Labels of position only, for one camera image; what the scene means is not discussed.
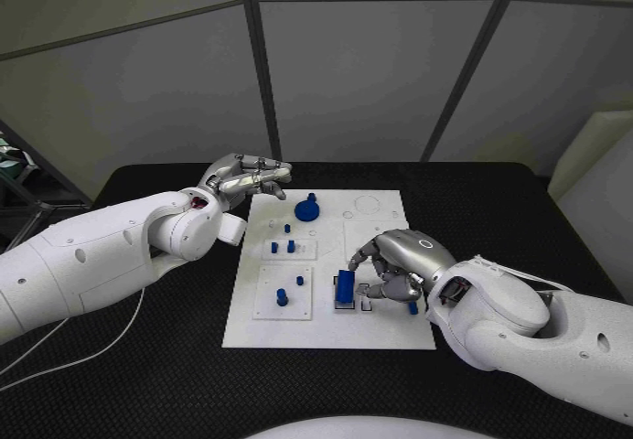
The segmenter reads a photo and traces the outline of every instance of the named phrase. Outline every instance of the white board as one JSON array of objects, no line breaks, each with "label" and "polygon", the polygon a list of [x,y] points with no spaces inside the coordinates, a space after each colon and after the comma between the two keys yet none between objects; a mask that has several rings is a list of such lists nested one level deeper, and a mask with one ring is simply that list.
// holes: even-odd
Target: white board
[{"label": "white board", "polygon": [[[310,192],[320,215],[301,222],[294,207]],[[387,300],[369,303],[356,295],[353,309],[334,309],[333,277],[347,268],[350,255],[383,231],[409,227],[399,192],[286,190],[285,195],[285,201],[253,196],[223,348],[434,349],[423,303],[412,316],[406,305]],[[288,240],[295,253],[285,251]],[[301,286],[298,273],[305,273]],[[354,289],[379,282],[372,264],[363,263]],[[278,288],[285,289],[286,306],[276,305]]]}]

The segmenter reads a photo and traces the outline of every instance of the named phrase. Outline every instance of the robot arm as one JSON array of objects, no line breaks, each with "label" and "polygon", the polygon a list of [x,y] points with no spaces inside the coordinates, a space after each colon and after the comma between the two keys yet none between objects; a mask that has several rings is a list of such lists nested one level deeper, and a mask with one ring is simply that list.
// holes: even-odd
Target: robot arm
[{"label": "robot arm", "polygon": [[[576,294],[480,257],[451,263],[438,246],[419,232],[389,230],[361,247],[348,269],[372,256],[377,275],[380,260],[387,273],[416,274],[425,317],[461,359],[480,370],[513,373],[549,395],[633,425],[633,307]],[[359,294],[415,300],[410,284],[380,277],[384,283]],[[556,289],[536,292],[519,278]]]},{"label": "robot arm", "polygon": [[[0,345],[30,329],[93,311],[197,260],[216,239],[237,245],[245,221],[224,213],[246,194],[285,198],[291,165],[227,155],[197,187],[162,192],[50,226],[0,255]],[[149,246],[161,250],[149,256]]]}]

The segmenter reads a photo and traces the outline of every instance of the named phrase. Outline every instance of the black table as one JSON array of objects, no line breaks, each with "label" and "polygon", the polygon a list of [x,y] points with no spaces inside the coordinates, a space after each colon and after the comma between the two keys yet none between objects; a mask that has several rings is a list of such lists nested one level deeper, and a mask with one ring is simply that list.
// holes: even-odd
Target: black table
[{"label": "black table", "polygon": [[[207,165],[126,166],[96,207],[194,186]],[[621,296],[532,172],[516,164],[297,163],[286,188],[399,189],[412,229],[457,260],[481,255],[579,293]],[[249,200],[233,210],[247,218]],[[305,418],[374,414],[503,438],[633,437],[633,429],[471,368],[434,327],[436,351],[222,349],[240,248],[147,288],[129,333],[98,359],[0,394],[0,436],[243,437]],[[125,326],[138,294],[73,318],[5,383],[96,352]],[[50,326],[1,347],[2,364]]]}]

